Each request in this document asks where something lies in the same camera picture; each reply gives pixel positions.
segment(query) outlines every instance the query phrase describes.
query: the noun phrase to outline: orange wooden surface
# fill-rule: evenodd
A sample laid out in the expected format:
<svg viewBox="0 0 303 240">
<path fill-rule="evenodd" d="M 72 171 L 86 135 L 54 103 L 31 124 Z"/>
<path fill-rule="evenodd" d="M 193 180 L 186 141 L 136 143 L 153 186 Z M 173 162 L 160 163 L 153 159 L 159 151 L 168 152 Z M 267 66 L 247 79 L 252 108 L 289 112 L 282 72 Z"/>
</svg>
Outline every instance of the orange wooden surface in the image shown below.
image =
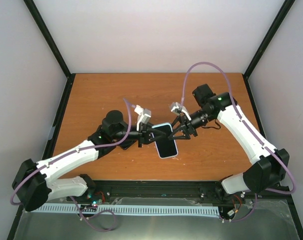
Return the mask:
<svg viewBox="0 0 303 240">
<path fill-rule="evenodd" d="M 77 74 L 68 100 L 54 155 L 62 153 L 94 133 L 111 110 L 128 114 L 123 98 L 152 112 L 151 122 L 172 122 L 172 102 L 180 102 L 184 73 L 84 73 Z M 254 112 L 240 73 L 229 73 L 234 98 L 257 127 Z M 207 83 L 214 93 L 227 92 L 219 73 L 191 73 L 187 82 L 185 106 L 190 113 L 199 109 L 192 91 Z M 134 122 L 137 114 L 132 110 Z M 177 140 L 178 156 L 160 159 L 155 144 L 128 150 L 117 147 L 107 156 L 84 164 L 64 178 L 88 174 L 94 180 L 209 181 L 237 174 L 250 167 L 248 158 L 232 134 L 222 129 L 197 130 L 198 137 Z"/>
</svg>

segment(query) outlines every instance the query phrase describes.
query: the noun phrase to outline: red wire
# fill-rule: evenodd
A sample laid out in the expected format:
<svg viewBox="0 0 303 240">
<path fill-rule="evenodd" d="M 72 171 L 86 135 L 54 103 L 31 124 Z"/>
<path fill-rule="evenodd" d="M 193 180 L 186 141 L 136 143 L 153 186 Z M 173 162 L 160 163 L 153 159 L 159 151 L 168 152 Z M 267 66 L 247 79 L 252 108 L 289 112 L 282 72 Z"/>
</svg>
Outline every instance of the red wire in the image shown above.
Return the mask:
<svg viewBox="0 0 303 240">
<path fill-rule="evenodd" d="M 239 196 L 237 196 L 236 194 L 234 194 L 233 195 L 235 198 L 237 198 L 238 199 L 238 201 L 239 201 L 239 208 L 238 209 L 240 209 L 241 208 L 241 206 L 242 206 L 242 200 L 240 199 L 240 197 Z"/>
<path fill-rule="evenodd" d="M 233 208 L 235 209 L 235 211 L 236 211 L 236 205 L 235 205 L 235 201 L 234 201 L 234 199 L 232 199 L 232 204 L 233 204 Z"/>
<path fill-rule="evenodd" d="M 102 191 L 99 191 L 99 192 L 96 192 L 95 195 L 99 195 L 101 194 L 101 199 L 102 199 L 102 203 L 105 202 L 105 196 L 104 196 L 104 193 Z"/>
</svg>

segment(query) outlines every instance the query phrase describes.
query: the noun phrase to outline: smartphone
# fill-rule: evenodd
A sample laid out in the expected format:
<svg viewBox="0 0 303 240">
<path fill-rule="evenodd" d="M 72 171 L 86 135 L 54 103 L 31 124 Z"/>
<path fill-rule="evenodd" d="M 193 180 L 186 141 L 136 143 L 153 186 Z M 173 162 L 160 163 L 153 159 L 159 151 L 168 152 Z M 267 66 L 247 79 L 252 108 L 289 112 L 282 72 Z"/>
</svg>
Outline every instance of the smartphone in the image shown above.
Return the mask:
<svg viewBox="0 0 303 240">
<path fill-rule="evenodd" d="M 152 128 L 166 133 L 167 136 L 169 136 L 173 132 L 172 125 L 169 122 L 154 125 L 152 126 Z M 167 138 L 163 138 L 155 141 L 155 145 L 158 155 L 161 159 L 175 157 L 178 155 L 178 150 L 175 140 L 169 140 Z"/>
</svg>

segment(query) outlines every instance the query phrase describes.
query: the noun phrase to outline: white panel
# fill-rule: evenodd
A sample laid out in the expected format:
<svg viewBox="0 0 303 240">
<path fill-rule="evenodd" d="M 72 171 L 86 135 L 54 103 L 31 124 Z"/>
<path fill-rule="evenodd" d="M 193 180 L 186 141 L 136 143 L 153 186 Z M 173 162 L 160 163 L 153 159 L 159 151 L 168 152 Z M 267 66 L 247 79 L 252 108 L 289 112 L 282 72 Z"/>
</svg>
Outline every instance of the white panel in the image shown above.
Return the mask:
<svg viewBox="0 0 303 240">
<path fill-rule="evenodd" d="M 99 213 L 110 210 L 115 215 L 123 216 L 197 216 L 218 218 L 219 209 L 217 206 L 151 206 L 151 205 L 107 205 L 101 204 L 97 209 L 87 209 L 84 213 Z M 77 214 L 75 204 L 70 203 L 45 203 L 33 213 L 61 213 Z"/>
<path fill-rule="evenodd" d="M 22 0 L 0 0 L 0 240 L 20 164 L 44 152 L 66 78 Z"/>
<path fill-rule="evenodd" d="M 250 85 L 268 139 L 289 152 L 298 183 L 293 199 L 303 225 L 303 0 L 294 3 Z"/>
<path fill-rule="evenodd" d="M 243 73 L 283 2 L 35 1 L 74 73 L 185 72 L 200 61 Z"/>
</svg>

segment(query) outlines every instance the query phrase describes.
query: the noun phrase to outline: black cable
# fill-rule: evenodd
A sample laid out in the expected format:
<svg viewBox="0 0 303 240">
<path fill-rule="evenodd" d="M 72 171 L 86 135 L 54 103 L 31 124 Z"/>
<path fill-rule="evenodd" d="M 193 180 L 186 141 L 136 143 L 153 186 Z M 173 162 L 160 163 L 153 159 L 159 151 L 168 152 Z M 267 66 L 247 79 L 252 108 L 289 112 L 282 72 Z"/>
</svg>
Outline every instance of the black cable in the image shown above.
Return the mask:
<svg viewBox="0 0 303 240">
<path fill-rule="evenodd" d="M 217 119 L 215 119 L 215 124 L 218 126 L 201 126 L 202 129 L 216 129 L 219 130 L 222 128 L 222 126 L 217 122 Z"/>
</svg>

